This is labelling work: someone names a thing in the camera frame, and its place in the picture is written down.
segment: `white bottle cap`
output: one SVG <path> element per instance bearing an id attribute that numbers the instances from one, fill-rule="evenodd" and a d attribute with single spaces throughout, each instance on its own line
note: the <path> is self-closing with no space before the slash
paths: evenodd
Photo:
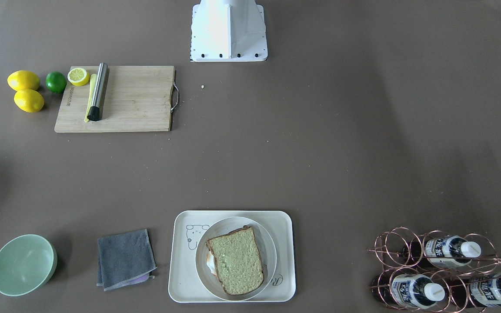
<path id="1" fill-rule="evenodd" d="M 480 257 L 481 246 L 474 241 L 465 241 L 461 244 L 461 253 L 466 257 Z"/>
<path id="2" fill-rule="evenodd" d="M 425 297 L 432 301 L 442 301 L 446 296 L 444 288 L 437 283 L 427 283 L 424 287 Z"/>

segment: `bread crust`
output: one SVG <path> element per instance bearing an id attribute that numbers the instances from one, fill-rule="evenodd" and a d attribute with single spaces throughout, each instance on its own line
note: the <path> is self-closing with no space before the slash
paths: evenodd
<path id="1" fill-rule="evenodd" d="M 241 228 L 237 228 L 236 230 L 232 230 L 230 232 L 228 232 L 227 234 L 223 234 L 223 235 L 220 235 L 220 236 L 215 236 L 214 238 L 210 238 L 208 240 L 206 240 L 206 247 L 208 248 L 208 250 L 212 253 L 212 255 L 214 256 L 214 266 L 216 268 L 216 272 L 217 272 L 217 257 L 215 256 L 215 253 L 214 253 L 214 250 L 213 248 L 211 248 L 210 246 L 210 240 L 212 239 L 215 239 L 215 238 L 219 238 L 221 236 L 229 236 L 233 233 L 236 233 L 236 232 L 240 232 L 241 230 L 247 230 L 251 228 L 252 229 L 252 234 L 253 234 L 253 239 L 254 239 L 254 244 L 256 244 L 257 246 L 257 251 L 258 251 L 258 257 L 260 258 L 261 262 L 260 262 L 260 270 L 262 272 L 262 281 L 260 282 L 260 284 L 258 285 L 258 287 L 256 287 L 255 289 L 252 289 L 250 291 L 248 291 L 247 293 L 252 293 L 253 291 L 255 291 L 256 289 L 258 289 L 260 286 L 262 286 L 262 284 L 264 283 L 264 267 L 262 266 L 262 256 L 260 254 L 260 249 L 258 249 L 258 244 L 256 242 L 256 234 L 254 233 L 254 228 L 252 226 L 249 226 L 249 225 L 244 225 L 242 226 Z M 215 275 L 217 280 L 220 282 L 221 284 L 221 288 L 223 288 L 223 291 L 225 293 L 227 293 L 228 295 L 232 295 L 232 296 L 239 296 L 239 295 L 246 295 L 247 293 L 239 293 L 239 294 L 236 294 L 236 295 L 233 295 L 232 293 L 228 293 L 227 290 L 225 289 L 225 286 L 223 284 L 223 281 L 221 281 L 221 279 L 219 279 L 219 276 L 218 275 Z"/>

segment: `folded towel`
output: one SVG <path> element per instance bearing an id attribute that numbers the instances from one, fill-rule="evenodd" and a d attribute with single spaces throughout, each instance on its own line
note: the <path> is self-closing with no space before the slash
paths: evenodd
<path id="1" fill-rule="evenodd" d="M 142 283 L 156 269 L 148 230 L 104 236 L 98 239 L 98 278 L 104 290 Z"/>

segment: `tray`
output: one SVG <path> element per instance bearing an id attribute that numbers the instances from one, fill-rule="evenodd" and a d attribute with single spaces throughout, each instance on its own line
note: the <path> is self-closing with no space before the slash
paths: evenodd
<path id="1" fill-rule="evenodd" d="M 212 295 L 200 281 L 195 267 L 198 240 L 208 227 L 231 216 L 242 216 L 259 222 L 272 236 L 277 249 L 277 267 L 272 281 L 256 297 L 245 303 L 285 302 L 296 290 L 293 226 L 290 216 L 282 211 L 189 210 L 175 218 L 169 297 L 178 303 L 230 303 Z"/>
<path id="2" fill-rule="evenodd" d="M 80 66 L 89 74 L 97 66 Z M 85 122 L 90 84 L 67 82 L 57 114 L 56 133 L 107 133 L 169 131 L 171 95 L 175 81 L 173 66 L 110 66 L 102 119 Z"/>

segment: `yellow lemon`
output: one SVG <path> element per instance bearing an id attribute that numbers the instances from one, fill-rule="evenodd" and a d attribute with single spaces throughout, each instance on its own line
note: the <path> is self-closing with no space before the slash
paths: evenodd
<path id="1" fill-rule="evenodd" d="M 67 79 L 75 86 L 83 86 L 90 81 L 90 75 L 82 67 L 75 67 L 67 74 Z"/>
<path id="2" fill-rule="evenodd" d="M 32 89 L 19 90 L 14 95 L 14 103 L 22 111 L 38 112 L 43 107 L 43 97 L 38 91 Z"/>
<path id="3" fill-rule="evenodd" d="M 9 75 L 7 83 L 15 91 L 24 89 L 36 90 L 40 87 L 40 78 L 30 71 L 20 70 Z"/>

